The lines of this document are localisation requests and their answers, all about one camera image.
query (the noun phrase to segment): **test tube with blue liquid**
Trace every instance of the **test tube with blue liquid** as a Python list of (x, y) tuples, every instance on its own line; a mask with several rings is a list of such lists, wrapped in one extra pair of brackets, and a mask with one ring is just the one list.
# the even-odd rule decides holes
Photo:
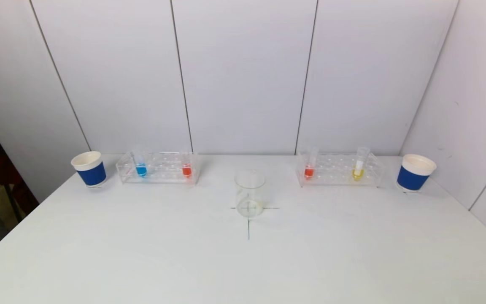
[(141, 177), (146, 177), (147, 167), (146, 167), (146, 162), (145, 162), (145, 152), (143, 152), (139, 148), (135, 148), (132, 151), (132, 159), (135, 162), (136, 173)]

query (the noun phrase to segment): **blue liquid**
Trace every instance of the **blue liquid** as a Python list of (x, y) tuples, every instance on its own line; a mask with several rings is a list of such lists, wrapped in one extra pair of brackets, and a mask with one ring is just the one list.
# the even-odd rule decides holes
[(146, 176), (147, 175), (147, 168), (145, 167), (144, 163), (139, 163), (136, 165), (136, 172), (140, 176)]

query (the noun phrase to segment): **red liquid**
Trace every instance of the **red liquid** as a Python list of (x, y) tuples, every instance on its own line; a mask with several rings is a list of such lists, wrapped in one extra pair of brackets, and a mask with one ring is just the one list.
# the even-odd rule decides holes
[(192, 168), (190, 166), (183, 167), (183, 175), (185, 175), (186, 177), (191, 177), (191, 175), (192, 175)]
[(312, 167), (306, 167), (305, 168), (305, 178), (306, 179), (311, 179), (313, 175), (314, 175), (314, 168), (312, 168)]

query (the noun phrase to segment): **cross mark on table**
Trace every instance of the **cross mark on table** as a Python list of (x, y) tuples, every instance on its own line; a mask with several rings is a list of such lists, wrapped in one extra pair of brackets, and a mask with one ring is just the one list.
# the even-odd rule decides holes
[[(247, 212), (250, 210), (250, 209), (254, 209), (255, 207), (249, 207), (247, 206), (246, 208), (243, 208), (243, 209), (247, 209)], [(280, 209), (280, 207), (278, 206), (265, 206), (263, 209)], [(247, 240), (250, 240), (251, 239), (251, 219), (247, 218)]]

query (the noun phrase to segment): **yellow liquid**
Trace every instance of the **yellow liquid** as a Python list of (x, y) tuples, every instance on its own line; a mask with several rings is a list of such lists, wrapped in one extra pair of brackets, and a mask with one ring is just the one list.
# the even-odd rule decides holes
[(361, 170), (356, 170), (356, 169), (353, 169), (353, 170), (351, 171), (351, 175), (354, 177), (354, 179), (355, 179), (356, 181), (359, 181), (359, 180), (361, 179), (361, 177), (363, 177), (363, 172), (364, 172), (364, 171), (365, 171), (364, 169), (361, 169)]

